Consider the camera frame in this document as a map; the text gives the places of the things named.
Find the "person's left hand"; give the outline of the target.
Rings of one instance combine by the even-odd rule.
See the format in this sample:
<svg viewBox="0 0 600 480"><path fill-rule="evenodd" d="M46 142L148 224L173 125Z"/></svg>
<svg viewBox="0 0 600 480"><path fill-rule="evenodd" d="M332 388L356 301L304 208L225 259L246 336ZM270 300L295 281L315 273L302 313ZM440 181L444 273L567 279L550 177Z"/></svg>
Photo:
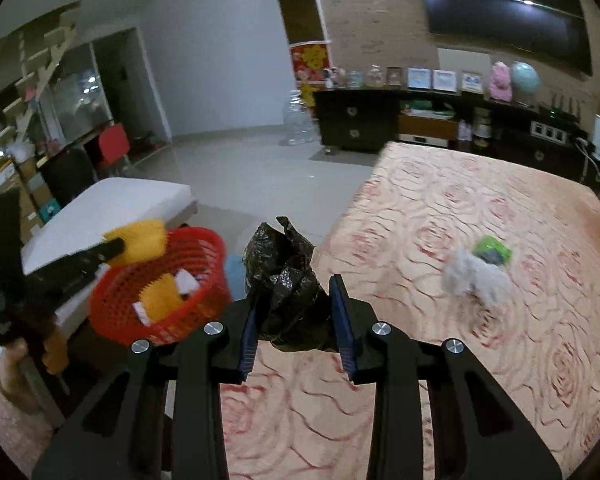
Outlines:
<svg viewBox="0 0 600 480"><path fill-rule="evenodd" d="M69 364L67 341L61 330L55 326L44 341L45 353L42 362L51 375L60 374ZM20 411L35 413L40 410L38 401L20 370L20 363L28 356L28 346L23 339L17 339L4 347L0 356L0 389L9 402Z"/></svg>

